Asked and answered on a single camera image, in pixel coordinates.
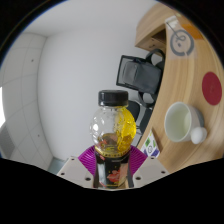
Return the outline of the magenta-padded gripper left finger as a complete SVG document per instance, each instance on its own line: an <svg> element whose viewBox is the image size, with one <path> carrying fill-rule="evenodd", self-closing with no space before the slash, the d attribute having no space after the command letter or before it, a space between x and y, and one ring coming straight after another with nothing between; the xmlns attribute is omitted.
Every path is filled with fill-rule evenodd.
<svg viewBox="0 0 224 224"><path fill-rule="evenodd" d="M71 156L59 170L58 176L84 188L94 186L96 158L94 147L86 149L80 156Z"/></svg>

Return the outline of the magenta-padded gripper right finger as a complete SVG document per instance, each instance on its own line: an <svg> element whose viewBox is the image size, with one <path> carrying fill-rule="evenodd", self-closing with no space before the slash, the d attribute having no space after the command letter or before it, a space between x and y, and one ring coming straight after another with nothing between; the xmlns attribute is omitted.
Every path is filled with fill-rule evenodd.
<svg viewBox="0 0 224 224"><path fill-rule="evenodd" d="M169 172L156 157L146 156L136 147L131 147L126 188L140 188L168 174Z"/></svg>

